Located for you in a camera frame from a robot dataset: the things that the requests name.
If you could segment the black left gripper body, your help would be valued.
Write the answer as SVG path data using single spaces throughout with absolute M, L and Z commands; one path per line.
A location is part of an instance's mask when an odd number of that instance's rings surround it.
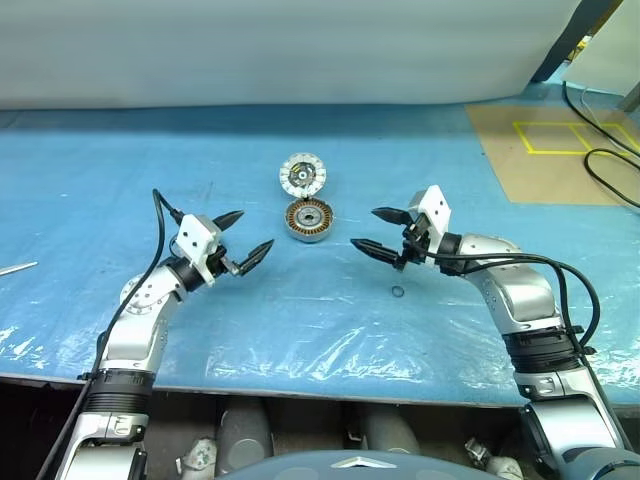
M 207 269 L 214 278 L 224 274 L 244 275 L 241 265 L 227 256 L 227 249 L 223 244 L 219 244 L 215 252 L 207 257 Z

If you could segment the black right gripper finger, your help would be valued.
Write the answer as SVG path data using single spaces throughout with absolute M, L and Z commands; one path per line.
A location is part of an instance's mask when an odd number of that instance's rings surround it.
M 410 226 L 413 223 L 413 219 L 407 211 L 397 208 L 378 207 L 374 208 L 371 213 L 381 220 L 394 225 Z
M 350 242 L 357 250 L 374 260 L 389 265 L 400 265 L 402 263 L 401 255 L 396 250 L 387 248 L 379 242 L 365 238 L 353 238 Z

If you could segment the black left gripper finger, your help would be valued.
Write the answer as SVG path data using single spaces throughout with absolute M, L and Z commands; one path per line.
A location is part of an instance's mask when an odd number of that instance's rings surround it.
M 245 260 L 236 265 L 236 276 L 244 276 L 259 265 L 271 250 L 274 240 L 268 240 L 254 248 Z
M 213 219 L 213 223 L 221 231 L 225 231 L 234 225 L 244 215 L 243 210 L 230 211 Z

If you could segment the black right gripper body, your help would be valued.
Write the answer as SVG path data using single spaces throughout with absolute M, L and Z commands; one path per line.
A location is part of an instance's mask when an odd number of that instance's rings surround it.
M 413 219 L 409 213 L 400 214 L 400 224 L 405 226 L 403 230 L 403 248 L 394 262 L 394 267 L 402 271 L 408 263 L 423 264 L 427 258 L 430 244 L 430 221 L 424 213 L 420 213 Z

